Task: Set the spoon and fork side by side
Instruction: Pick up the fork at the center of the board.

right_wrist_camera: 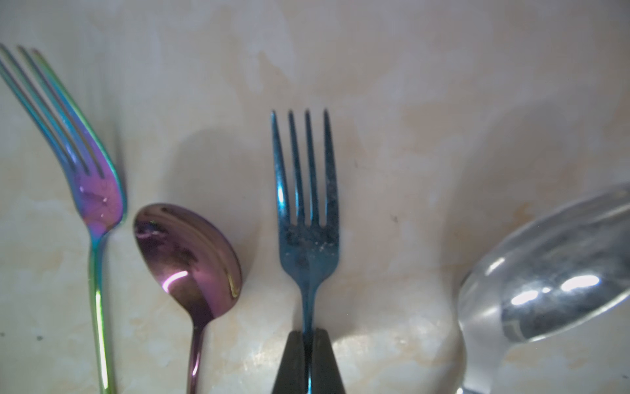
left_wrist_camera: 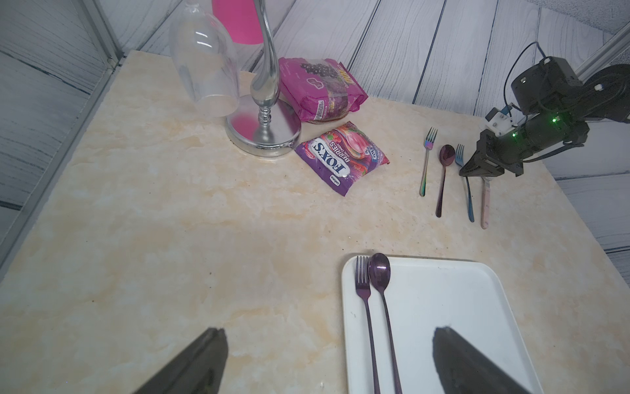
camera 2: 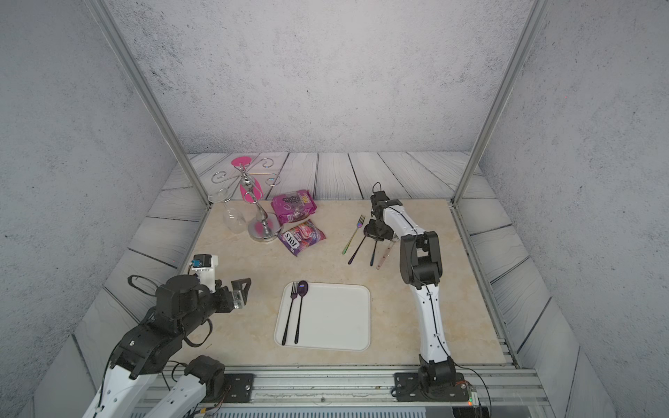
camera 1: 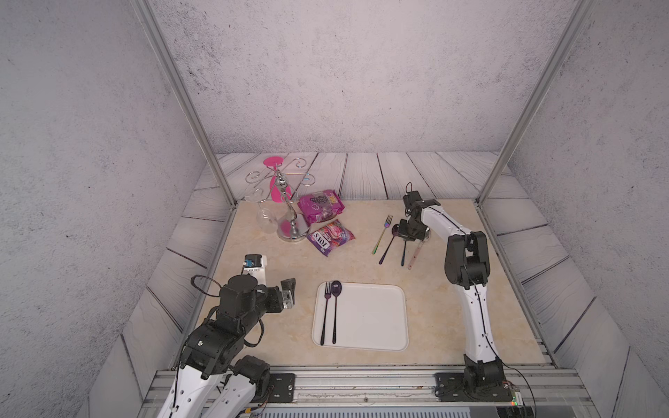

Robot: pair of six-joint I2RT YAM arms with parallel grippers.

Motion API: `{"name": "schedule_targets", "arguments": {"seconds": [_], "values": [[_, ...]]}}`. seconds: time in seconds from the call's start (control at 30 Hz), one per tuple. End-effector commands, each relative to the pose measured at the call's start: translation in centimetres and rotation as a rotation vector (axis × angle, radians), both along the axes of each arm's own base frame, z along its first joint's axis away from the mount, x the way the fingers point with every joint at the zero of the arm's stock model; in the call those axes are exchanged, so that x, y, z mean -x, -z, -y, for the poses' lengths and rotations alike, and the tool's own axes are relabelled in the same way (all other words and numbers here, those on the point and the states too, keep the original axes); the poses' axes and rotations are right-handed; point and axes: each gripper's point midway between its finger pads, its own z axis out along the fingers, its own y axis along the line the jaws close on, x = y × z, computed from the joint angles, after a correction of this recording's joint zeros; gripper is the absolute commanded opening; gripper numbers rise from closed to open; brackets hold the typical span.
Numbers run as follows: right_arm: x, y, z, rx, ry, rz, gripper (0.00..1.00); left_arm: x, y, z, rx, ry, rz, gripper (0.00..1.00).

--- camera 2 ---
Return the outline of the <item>silver spoon pink handle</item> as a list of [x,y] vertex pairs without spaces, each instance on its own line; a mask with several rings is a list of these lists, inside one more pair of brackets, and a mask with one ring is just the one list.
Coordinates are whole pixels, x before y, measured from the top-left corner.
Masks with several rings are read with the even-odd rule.
[[376,269],[377,269],[377,270],[380,270],[380,269],[382,268],[383,263],[385,263],[386,259],[388,259],[388,257],[390,256],[390,254],[391,254],[391,252],[392,252],[392,249],[393,249],[395,243],[397,243],[397,242],[396,242],[395,240],[392,240],[392,241],[387,245],[387,247],[386,247],[385,250],[383,251],[383,254],[382,254],[381,258],[379,259],[378,263],[376,263]]

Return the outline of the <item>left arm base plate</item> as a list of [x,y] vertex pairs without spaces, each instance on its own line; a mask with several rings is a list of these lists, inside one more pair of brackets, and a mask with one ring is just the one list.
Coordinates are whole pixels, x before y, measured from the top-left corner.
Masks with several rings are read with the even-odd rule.
[[199,379],[205,387],[205,403],[249,403],[254,386],[254,374],[219,373],[217,376]]

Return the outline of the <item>rainbow purple spoon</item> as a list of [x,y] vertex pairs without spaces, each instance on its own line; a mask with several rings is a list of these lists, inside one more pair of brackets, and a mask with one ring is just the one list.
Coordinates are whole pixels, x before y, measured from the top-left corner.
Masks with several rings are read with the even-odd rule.
[[362,244],[364,243],[364,241],[365,241],[366,239],[367,239],[366,236],[363,236],[363,237],[362,237],[362,240],[361,240],[361,242],[359,243],[359,245],[357,246],[357,248],[355,249],[355,252],[353,252],[353,254],[350,256],[350,258],[349,258],[349,260],[348,260],[348,265],[351,265],[351,264],[354,262],[355,257],[357,256],[359,250],[360,250],[361,247],[362,247]]

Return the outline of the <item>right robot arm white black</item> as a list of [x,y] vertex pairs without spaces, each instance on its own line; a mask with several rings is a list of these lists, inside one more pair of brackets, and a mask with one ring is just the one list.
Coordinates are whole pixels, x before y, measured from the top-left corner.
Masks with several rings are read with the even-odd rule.
[[445,341],[439,301],[443,262],[438,235],[419,226],[402,202],[390,199],[383,190],[374,191],[370,202],[369,229],[382,240],[397,238],[399,272],[416,301],[421,336],[419,388],[432,394],[438,388],[453,387],[456,365]]

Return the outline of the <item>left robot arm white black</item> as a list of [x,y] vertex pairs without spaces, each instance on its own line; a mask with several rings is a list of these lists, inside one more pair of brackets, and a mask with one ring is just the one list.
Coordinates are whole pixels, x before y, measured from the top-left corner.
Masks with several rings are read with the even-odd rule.
[[[215,280],[206,286],[196,275],[178,275],[157,288],[156,304],[144,319],[113,348],[97,396],[87,417],[128,417],[167,363],[184,345],[195,347],[189,336],[212,315],[243,308],[250,279],[225,287]],[[205,415],[225,403],[251,400],[253,374],[228,374],[221,362],[200,355],[186,364],[183,376],[149,412],[150,417]]]

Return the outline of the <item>blue fork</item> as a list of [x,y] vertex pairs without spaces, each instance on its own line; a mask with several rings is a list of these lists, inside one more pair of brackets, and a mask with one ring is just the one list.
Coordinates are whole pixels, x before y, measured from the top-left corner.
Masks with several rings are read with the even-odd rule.
[[375,262],[375,258],[376,258],[377,244],[378,244],[378,242],[375,240],[373,251],[372,251],[372,254],[371,254],[371,257],[370,257],[369,266],[374,266],[374,262]]

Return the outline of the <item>dark purple fork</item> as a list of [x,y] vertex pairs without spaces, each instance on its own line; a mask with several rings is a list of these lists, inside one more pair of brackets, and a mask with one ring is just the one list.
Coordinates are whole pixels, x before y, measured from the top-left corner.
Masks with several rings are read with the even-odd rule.
[[299,288],[299,284],[297,282],[294,282],[292,284],[292,288],[291,288],[290,305],[289,305],[289,311],[287,312],[287,320],[286,320],[286,324],[285,324],[285,328],[284,328],[284,333],[283,333],[283,336],[282,336],[282,346],[285,346],[286,343],[287,343],[287,334],[289,333],[290,317],[291,317],[291,313],[292,313],[292,307],[294,305],[294,300],[298,296],[298,288]]

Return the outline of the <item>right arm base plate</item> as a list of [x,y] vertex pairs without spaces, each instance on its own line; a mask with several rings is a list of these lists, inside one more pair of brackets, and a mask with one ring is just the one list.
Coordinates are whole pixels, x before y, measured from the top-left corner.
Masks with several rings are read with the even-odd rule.
[[470,385],[461,373],[445,381],[431,380],[426,374],[395,373],[390,394],[399,402],[464,402],[472,403]]

